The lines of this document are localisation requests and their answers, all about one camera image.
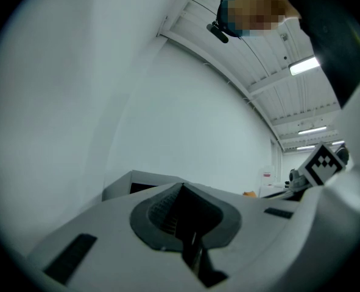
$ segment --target white machine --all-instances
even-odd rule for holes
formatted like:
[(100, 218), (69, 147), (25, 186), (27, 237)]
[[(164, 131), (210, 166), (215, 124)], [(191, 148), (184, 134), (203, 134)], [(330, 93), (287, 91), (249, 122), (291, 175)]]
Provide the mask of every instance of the white machine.
[(344, 170), (345, 164), (338, 155), (327, 144), (319, 142), (298, 170), (291, 170), (287, 189), (280, 188), (276, 192), (260, 196), (268, 199), (300, 201), (306, 189), (323, 186), (334, 174)]
[(316, 289), (360, 245), (357, 116), (360, 87), (336, 122), (355, 167), (301, 202), (165, 184), (107, 198), (48, 236), (21, 267), (49, 291)]

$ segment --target ceiling beam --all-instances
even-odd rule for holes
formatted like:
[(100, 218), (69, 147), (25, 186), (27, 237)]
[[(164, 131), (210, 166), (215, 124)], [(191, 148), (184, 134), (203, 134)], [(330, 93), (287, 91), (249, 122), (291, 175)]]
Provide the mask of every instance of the ceiling beam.
[(305, 141), (305, 140), (317, 139), (322, 134), (329, 135), (330, 133), (334, 134), (334, 133), (337, 133), (337, 132), (338, 131), (335, 130), (333, 127), (328, 126), (326, 130), (313, 132), (313, 133), (308, 133), (308, 134), (298, 134), (297, 132), (295, 132), (295, 133), (289, 133), (289, 134), (280, 135), (280, 139), (282, 141), (284, 141), (286, 139), (303, 139), (305, 137), (305, 139), (304, 139), (304, 141)]
[[(329, 148), (332, 150), (332, 151), (335, 151), (338, 149), (339, 146), (341, 145), (331, 145), (330, 142), (325, 142), (327, 144), (327, 146), (329, 146)], [(289, 148), (289, 149), (286, 149), (283, 153), (283, 155), (294, 155), (294, 154), (300, 154), (300, 153), (305, 153), (305, 152), (311, 152), (313, 151), (314, 148), (312, 149), (308, 149), (308, 150), (297, 150), (296, 148)]]
[(208, 10), (212, 11), (214, 14), (217, 13), (217, 10), (219, 8), (219, 5), (211, 5), (208, 2), (203, 1), (203, 0), (193, 0), (193, 1), (189, 0), (189, 3), (193, 3), (199, 7), (202, 5), (202, 6), (206, 7)]
[(166, 15), (166, 20), (162, 25), (161, 30), (170, 30), (173, 25), (177, 22), (181, 11), (186, 7), (189, 0), (175, 0), (172, 8)]
[(288, 77), (292, 77), (289, 68), (275, 72), (271, 76), (263, 78), (259, 82), (252, 84), (249, 88), (249, 93), (251, 93), (252, 96), (255, 96), (267, 89), (273, 88), (275, 85), (279, 84)]
[(305, 113), (294, 114), (293, 116), (288, 116), (288, 117), (285, 117), (285, 118), (273, 120), (272, 125), (274, 127), (277, 127), (279, 125), (284, 125), (284, 124), (287, 124), (287, 123), (300, 122), (300, 121), (303, 121), (305, 119), (319, 117), (319, 116), (322, 116), (324, 114), (329, 114), (329, 113), (332, 113), (332, 112), (335, 112), (335, 111), (338, 112), (340, 110), (341, 110), (341, 108), (339, 107), (338, 103), (335, 103), (335, 104), (332, 104), (330, 106), (325, 106), (325, 107), (315, 109), (315, 111), (311, 110), (311, 111), (307, 111)]
[(312, 141), (287, 143), (284, 146), (287, 148), (286, 150), (290, 150), (290, 148), (294, 148), (296, 150), (297, 147), (306, 146), (306, 145), (316, 145), (321, 141), (330, 145), (330, 143), (340, 141), (340, 140), (341, 140), (340, 135), (332, 135), (332, 136), (325, 136), (320, 139), (316, 139), (316, 140), (312, 140)]
[[(207, 52), (205, 52), (203, 49), (201, 49), (199, 46), (196, 46), (194, 43), (190, 42), (189, 40), (183, 38), (180, 35), (177, 35), (174, 32), (170, 32), (170, 31), (162, 31), (161, 34), (166, 37), (169, 38), (171, 40), (174, 40), (175, 42), (181, 44), (182, 46), (187, 47), (189, 50), (193, 51), (194, 53), (196, 53), (198, 56), (204, 58), (207, 62), (209, 62), (211, 65), (213, 65), (219, 72), (221, 72), (222, 74), (224, 74), (228, 79), (230, 79), (231, 83), (238, 89), (240, 90), (248, 99), (250, 98), (250, 93), (248, 92), (248, 90), (245, 89), (245, 87), (243, 87), (241, 85), (241, 82), (226, 68), (224, 67), (220, 62), (218, 62), (215, 58), (213, 58), (210, 54), (208, 54)], [(257, 109), (257, 111), (260, 113), (260, 115), (263, 117), (263, 119), (265, 120), (266, 124), (269, 126), (269, 128), (272, 130), (273, 134), (275, 135), (278, 143), (281, 146), (281, 149), (284, 151), (284, 147), (281, 144), (281, 140), (280, 137), (276, 131), (276, 129), (273, 127), (273, 125), (271, 124), (268, 116), (266, 115), (266, 113), (264, 112), (264, 110), (261, 108), (261, 106), (259, 105), (259, 103), (254, 100), (252, 101), (252, 104), (254, 105), (254, 107)]]
[(200, 19), (186, 11), (181, 11), (180, 16), (182, 18), (192, 22), (193, 24), (200, 27), (201, 29), (206, 30), (206, 22), (203, 19)]

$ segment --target white ceiling panel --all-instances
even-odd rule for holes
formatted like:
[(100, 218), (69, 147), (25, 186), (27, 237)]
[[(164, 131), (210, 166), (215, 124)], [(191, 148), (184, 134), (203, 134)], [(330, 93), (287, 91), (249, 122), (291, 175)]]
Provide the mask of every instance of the white ceiling panel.
[[(282, 138), (283, 149), (292, 150), (297, 144), (319, 139), (338, 139), (333, 119), (339, 107), (321, 68), (295, 76), (288, 70), (289, 64), (314, 55), (299, 21), (289, 19), (263, 36), (229, 37), (224, 44), (206, 29), (216, 19), (219, 3), (220, 0), (176, 0), (175, 7), (168, 10), (173, 24), (164, 23), (160, 33), (182, 42), (206, 61), (213, 61), (214, 67), (228, 78), (233, 77), (236, 85), (243, 88), (244, 102), (252, 102), (276, 138)], [(320, 125), (327, 125), (328, 131), (317, 136), (295, 135)]]

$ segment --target black headset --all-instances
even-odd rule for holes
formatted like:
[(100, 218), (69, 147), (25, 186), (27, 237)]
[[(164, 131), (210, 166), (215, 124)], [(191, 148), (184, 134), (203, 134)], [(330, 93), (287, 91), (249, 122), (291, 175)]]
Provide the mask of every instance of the black headset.
[(221, 0), (221, 3), (219, 4), (219, 8), (217, 9), (216, 19), (212, 22), (212, 24), (208, 24), (206, 26), (206, 28), (211, 33), (213, 33), (216, 38), (221, 40), (223, 43), (228, 43), (228, 38), (227, 38), (227, 36), (224, 35), (224, 33), (226, 35), (229, 35), (229, 36), (235, 37), (235, 38), (239, 38), (239, 36), (237, 36), (232, 31), (228, 30), (225, 24), (222, 24), (222, 21), (221, 21), (222, 1), (223, 0)]

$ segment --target ceiling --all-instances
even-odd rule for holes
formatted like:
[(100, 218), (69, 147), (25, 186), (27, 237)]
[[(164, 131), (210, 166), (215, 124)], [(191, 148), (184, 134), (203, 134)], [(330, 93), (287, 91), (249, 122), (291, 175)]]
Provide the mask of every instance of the ceiling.
[[(333, 127), (340, 111), (320, 67), (292, 76), (288, 65), (314, 55), (296, 19), (265, 36), (232, 38), (224, 44), (206, 29), (220, 0), (176, 0), (159, 34), (180, 43), (212, 64), (245, 96), (268, 124), (285, 152), (341, 138)], [(327, 126), (325, 131), (299, 131)]]

